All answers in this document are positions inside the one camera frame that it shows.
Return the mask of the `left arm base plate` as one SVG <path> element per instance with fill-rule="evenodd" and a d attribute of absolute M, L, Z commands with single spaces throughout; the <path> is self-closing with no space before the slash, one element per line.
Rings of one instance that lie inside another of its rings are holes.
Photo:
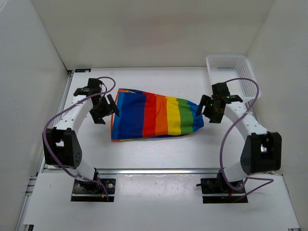
<path fill-rule="evenodd" d="M 92 184 L 88 181 L 75 180 L 72 188 L 72 202 L 114 202 L 116 179 L 100 178 L 101 184 Z"/>

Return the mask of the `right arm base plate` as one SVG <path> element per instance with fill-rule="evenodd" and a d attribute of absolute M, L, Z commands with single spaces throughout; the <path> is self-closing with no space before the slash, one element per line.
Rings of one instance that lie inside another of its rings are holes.
<path fill-rule="evenodd" d="M 235 191 L 230 188 L 221 173 L 216 178 L 201 178 L 196 187 L 201 188 L 203 204 L 248 203 L 244 181 L 231 182 L 233 187 L 241 187 Z"/>

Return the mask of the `rainbow striped shorts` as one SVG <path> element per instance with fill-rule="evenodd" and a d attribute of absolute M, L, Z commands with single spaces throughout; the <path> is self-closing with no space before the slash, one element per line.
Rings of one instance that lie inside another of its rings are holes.
<path fill-rule="evenodd" d="M 113 141 L 178 137 L 204 126 L 197 104 L 186 99 L 119 89 L 115 102 L 119 115 L 112 116 Z"/>

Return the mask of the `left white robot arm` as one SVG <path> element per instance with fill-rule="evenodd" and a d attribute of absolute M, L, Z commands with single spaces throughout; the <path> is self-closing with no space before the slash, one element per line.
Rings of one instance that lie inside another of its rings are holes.
<path fill-rule="evenodd" d="M 76 89 L 70 106 L 52 117 L 42 133 L 45 163 L 83 181 L 91 193 L 100 189 L 101 181 L 97 169 L 82 159 L 77 134 L 87 115 L 91 115 L 94 124 L 105 124 L 106 116 L 119 116 L 111 89 L 103 79 L 89 78 L 86 86 Z"/>

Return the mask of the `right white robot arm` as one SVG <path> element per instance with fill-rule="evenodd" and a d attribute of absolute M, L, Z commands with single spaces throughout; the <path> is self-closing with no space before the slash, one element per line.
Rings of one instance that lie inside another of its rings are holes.
<path fill-rule="evenodd" d="M 216 180 L 216 187 L 221 192 L 230 189 L 239 190 L 235 183 L 255 174 L 276 171 L 281 168 L 282 137 L 278 132 L 270 132 L 259 124 L 249 114 L 243 99 L 238 95 L 231 95 L 226 82 L 212 85 L 212 96 L 201 97 L 197 115 L 204 115 L 210 123 L 219 124 L 225 116 L 232 125 L 227 130 L 229 135 L 233 128 L 237 128 L 245 144 L 240 160 L 235 164 L 223 166 L 223 149 L 226 137 L 223 138 L 219 151 L 220 172 Z"/>

